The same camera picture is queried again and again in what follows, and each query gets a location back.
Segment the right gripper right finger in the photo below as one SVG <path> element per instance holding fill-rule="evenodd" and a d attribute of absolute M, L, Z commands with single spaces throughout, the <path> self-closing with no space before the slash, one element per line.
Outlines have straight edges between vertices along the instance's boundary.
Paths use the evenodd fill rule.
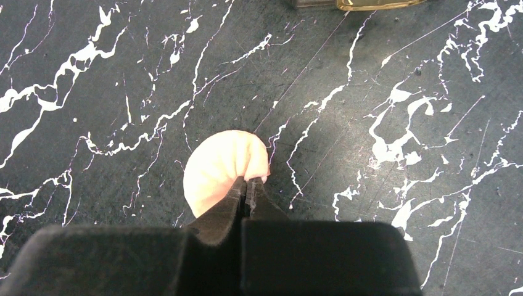
<path fill-rule="evenodd" d="M 410 250 L 380 222 L 290 220 L 260 179 L 241 223 L 244 295 L 420 295 Z"/>

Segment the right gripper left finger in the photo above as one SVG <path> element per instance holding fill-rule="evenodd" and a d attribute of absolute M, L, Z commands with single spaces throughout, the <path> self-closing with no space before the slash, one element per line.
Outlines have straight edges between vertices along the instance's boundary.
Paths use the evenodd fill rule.
<path fill-rule="evenodd" d="M 32 235 L 2 295 L 240 295 L 247 183 L 183 228 L 49 226 Z"/>

